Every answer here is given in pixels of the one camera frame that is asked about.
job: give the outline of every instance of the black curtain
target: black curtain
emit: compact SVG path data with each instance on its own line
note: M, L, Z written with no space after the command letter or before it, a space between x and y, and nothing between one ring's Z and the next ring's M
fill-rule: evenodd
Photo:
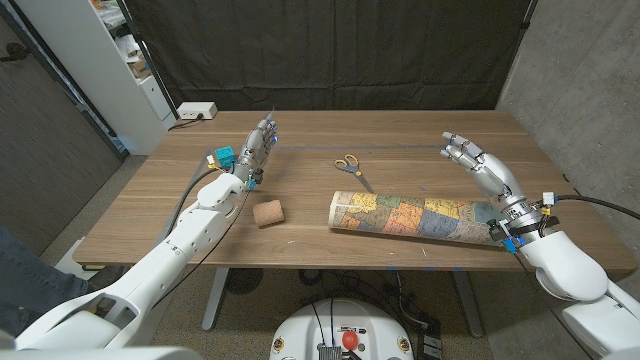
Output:
M129 0L176 105L493 109L529 1Z

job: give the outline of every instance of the silver robotic hand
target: silver robotic hand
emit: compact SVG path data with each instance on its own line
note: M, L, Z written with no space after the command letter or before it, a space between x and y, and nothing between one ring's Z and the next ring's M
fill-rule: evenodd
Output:
M509 234L508 229L521 229L525 241L536 240L537 232L533 230L540 222L542 213L537 204L526 203L524 192L509 168L462 136L449 132L442 136L448 145L441 154L467 170L480 190L504 214L506 220L502 227L506 234Z
M449 145L441 154L461 165L471 174L480 190L503 210L524 197L524 193L509 168L498 158L482 151L462 136L445 132Z
M262 182L263 168L267 164L269 152L278 142L278 127L272 121L273 110L260 120L258 126L249 132L247 141L242 146L238 160L231 173L242 181Z

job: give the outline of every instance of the scissors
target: scissors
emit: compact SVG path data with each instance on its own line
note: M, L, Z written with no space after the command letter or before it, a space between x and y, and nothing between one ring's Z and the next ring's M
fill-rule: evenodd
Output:
M371 185L369 185L367 180L364 179L364 176L362 176L360 167L358 167L358 159L355 156L351 154L347 154L344 156L344 160L342 159L336 160L335 165L338 170L352 173L353 176L358 178L358 180L360 180L362 185L364 185L364 187L366 187L370 193L374 192L373 189L371 188Z

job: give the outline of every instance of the white power strip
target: white power strip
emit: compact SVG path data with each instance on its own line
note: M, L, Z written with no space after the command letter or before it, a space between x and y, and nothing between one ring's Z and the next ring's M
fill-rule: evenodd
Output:
M182 120L197 119L202 114L202 119L213 119L218 112L214 102L184 102L178 107L178 115Z

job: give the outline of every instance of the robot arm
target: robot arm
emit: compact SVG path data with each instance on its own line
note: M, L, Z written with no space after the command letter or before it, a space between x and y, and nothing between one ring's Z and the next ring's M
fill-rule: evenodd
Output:
M549 294L580 301L563 310L574 333L600 355L640 347L640 303L609 280L604 269L564 231L553 227L538 231L542 209L526 202L504 163L463 137L442 135L449 143L442 155L464 167L505 216L499 226L507 249L524 255Z
M277 141L272 112L249 133L232 169L198 192L171 233L114 284L67 301L44 314L17 339L16 349L100 349L131 345L145 317L170 291L196 254L215 246L240 209L252 182L262 181L263 167ZM112 303L104 316L88 311L100 301Z

